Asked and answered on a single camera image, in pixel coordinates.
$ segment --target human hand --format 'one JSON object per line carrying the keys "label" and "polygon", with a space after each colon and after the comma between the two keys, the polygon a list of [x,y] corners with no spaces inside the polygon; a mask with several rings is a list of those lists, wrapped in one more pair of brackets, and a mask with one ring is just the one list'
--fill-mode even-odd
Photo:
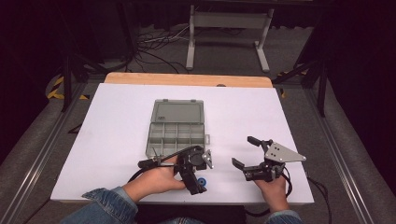
{"label": "human hand", "polygon": [[[177,156],[165,162],[176,163]],[[158,167],[148,170],[122,187],[135,203],[150,194],[186,188],[183,181],[175,179],[174,167]]]}
{"label": "human hand", "polygon": [[262,191],[262,197],[270,206],[271,213],[290,209],[286,200],[286,179],[283,176],[271,182],[254,180],[254,183]]}

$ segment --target gray compartment box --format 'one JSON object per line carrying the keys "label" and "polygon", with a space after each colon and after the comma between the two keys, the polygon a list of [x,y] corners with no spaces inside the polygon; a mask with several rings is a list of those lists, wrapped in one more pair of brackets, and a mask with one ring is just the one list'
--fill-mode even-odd
{"label": "gray compartment box", "polygon": [[147,157],[151,159],[156,153],[169,156],[190,146],[205,148],[204,101],[156,100],[148,131]]}

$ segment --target white tabletop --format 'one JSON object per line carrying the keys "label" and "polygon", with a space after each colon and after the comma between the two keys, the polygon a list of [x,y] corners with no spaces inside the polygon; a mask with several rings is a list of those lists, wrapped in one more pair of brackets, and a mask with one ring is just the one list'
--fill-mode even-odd
{"label": "white tabletop", "polygon": [[[196,86],[100,84],[75,144],[64,164],[51,199],[86,201],[81,195],[97,188],[125,184],[145,160],[149,124],[157,99],[203,100],[205,133],[215,168],[197,171],[207,192],[188,190],[150,195],[141,203],[247,204],[263,203],[259,189],[233,167],[232,157],[246,166],[263,161],[263,151],[248,143],[249,135],[273,139],[297,151],[276,89]],[[300,162],[287,164],[293,192],[290,203],[313,203]]]}

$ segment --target person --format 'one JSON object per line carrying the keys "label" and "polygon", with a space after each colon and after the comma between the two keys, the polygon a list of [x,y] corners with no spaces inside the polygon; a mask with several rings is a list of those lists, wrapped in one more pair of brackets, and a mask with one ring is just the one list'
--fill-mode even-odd
{"label": "person", "polygon": [[[175,163],[176,159],[174,157],[168,161]],[[285,194],[285,178],[281,176],[269,183],[263,180],[255,180],[254,182],[262,191],[262,197],[270,207],[271,215],[266,223],[303,223],[298,214],[289,208]],[[64,218],[61,223],[134,223],[138,212],[136,203],[140,200],[150,194],[184,188],[186,188],[184,183],[175,179],[173,167],[158,167],[146,171],[137,179],[122,187],[112,190],[95,189],[85,193],[83,197],[92,200],[92,202]],[[161,223],[203,224],[204,222],[192,217],[176,217]]]}

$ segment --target denim jacket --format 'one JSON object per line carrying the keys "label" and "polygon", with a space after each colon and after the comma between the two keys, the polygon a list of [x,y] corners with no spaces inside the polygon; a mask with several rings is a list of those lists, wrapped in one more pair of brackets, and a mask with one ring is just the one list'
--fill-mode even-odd
{"label": "denim jacket", "polygon": [[[69,223],[102,223],[102,224],[131,224],[137,213],[137,205],[126,194],[122,187],[113,190],[95,189],[82,195],[92,200],[92,203],[77,210],[61,221]],[[298,214],[291,210],[273,213],[268,217],[268,224],[301,224]],[[189,218],[178,217],[161,222],[160,224],[203,224],[203,222]]]}

